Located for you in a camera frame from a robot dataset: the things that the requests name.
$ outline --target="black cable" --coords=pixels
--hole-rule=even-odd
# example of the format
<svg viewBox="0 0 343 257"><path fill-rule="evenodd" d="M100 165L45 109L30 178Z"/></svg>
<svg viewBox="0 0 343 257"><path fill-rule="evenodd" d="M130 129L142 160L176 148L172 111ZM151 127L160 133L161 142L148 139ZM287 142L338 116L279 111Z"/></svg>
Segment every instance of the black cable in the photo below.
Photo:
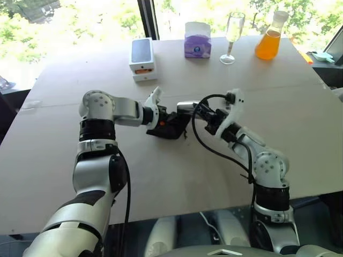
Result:
<svg viewBox="0 0 343 257"><path fill-rule="evenodd" d="M125 213L125 220L124 224L122 226L122 235L121 235L121 242L120 242L120 250L119 250L119 256L124 256L124 244L125 244L125 229L128 226L129 222L129 215L130 215L130 203L131 203L131 180L130 180L130 171L128 167L128 163L125 160L125 157L123 153L118 149L119 155L123 158L125 163L125 171L126 171L126 179L128 184L128 197L126 201L126 213Z"/></svg>
<svg viewBox="0 0 343 257"><path fill-rule="evenodd" d="M205 147L205 149L209 150L210 152L214 153L214 154L217 154L219 155L220 157L223 157L225 159L228 159L234 163L236 163L238 166L240 166L243 170L245 170L246 172L249 173L248 169L242 164L240 163L239 161L237 161L236 159L230 157L230 156L227 156L225 154L222 154L216 150L213 150L211 147L207 146L202 140L201 138L199 137L198 133L197 133L197 129L195 127L195 115L200 107L201 104L204 104L205 101L207 101L208 99L211 99L211 98L215 98L215 97L219 97L219 98L224 98L226 99L226 96L225 95L220 95L220 94L213 94L213 95L208 95L206 96L205 98L203 98L194 108L194 111L193 111L193 114L192 114L192 128L193 128L193 131L194 131L194 135L195 137L197 138L197 140L199 141L199 143Z"/></svg>

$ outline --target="wine glass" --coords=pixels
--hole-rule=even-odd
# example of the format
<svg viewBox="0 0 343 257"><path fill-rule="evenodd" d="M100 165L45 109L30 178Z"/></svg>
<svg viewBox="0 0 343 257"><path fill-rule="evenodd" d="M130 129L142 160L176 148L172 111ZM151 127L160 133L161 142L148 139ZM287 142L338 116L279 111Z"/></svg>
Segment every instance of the wine glass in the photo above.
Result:
<svg viewBox="0 0 343 257"><path fill-rule="evenodd" d="M220 56L220 61L224 64L232 64L235 62L235 57L231 55L231 50L234 42L241 37L244 26L245 14L242 12L232 12L227 21L226 39L229 41L227 54Z"/></svg>

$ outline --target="table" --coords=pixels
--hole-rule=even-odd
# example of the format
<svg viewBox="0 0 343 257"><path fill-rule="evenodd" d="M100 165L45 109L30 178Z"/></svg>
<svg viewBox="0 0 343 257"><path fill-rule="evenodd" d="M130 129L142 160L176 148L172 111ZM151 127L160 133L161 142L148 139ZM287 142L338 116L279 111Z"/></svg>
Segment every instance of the table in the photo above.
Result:
<svg viewBox="0 0 343 257"><path fill-rule="evenodd" d="M236 63L229 66L219 62L227 49L224 38L212 40L210 59L185 59L182 40L154 41L158 80L139 84L128 66L129 44L54 60L0 147L0 233L40 231L54 211L74 197L78 105L91 89L144 101L160 86L161 104L175 111L178 101L241 88L246 105L239 124L289 157L290 196L342 190L340 101L288 39L281 40L280 52L271 62L253 55L258 40L246 36L237 41ZM207 144L235 156L224 142L204 132L203 122L197 125ZM240 176L241 168L201 147L190 125L187 139L165 140L145 131L143 126L116 126L131 172L131 221L249 203L252 188ZM142 149L149 149L149 154ZM125 206L126 188L116 198L111 224L124 221Z"/></svg>

